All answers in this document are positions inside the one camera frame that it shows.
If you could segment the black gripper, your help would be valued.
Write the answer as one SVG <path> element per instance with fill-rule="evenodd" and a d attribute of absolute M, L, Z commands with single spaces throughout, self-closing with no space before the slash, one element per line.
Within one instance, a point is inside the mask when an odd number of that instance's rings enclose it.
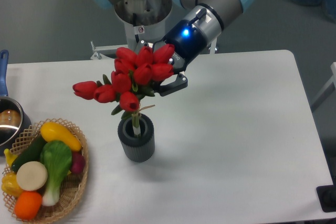
<path fill-rule="evenodd" d="M 175 47 L 175 53 L 172 56 L 172 66 L 173 72 L 177 74 L 186 70 L 187 65 L 206 48 L 207 41 L 199 28 L 189 26 L 188 20 L 183 19 L 164 36 L 164 41 L 147 42 L 140 40 L 134 52 L 139 52 L 143 47 L 150 47 L 153 52 L 155 52 L 166 44 L 172 44 Z M 156 84 L 154 86 L 154 92 L 164 97 L 182 90 L 187 86 L 187 77 L 179 73 L 176 75 L 176 79 L 169 84 Z"/>

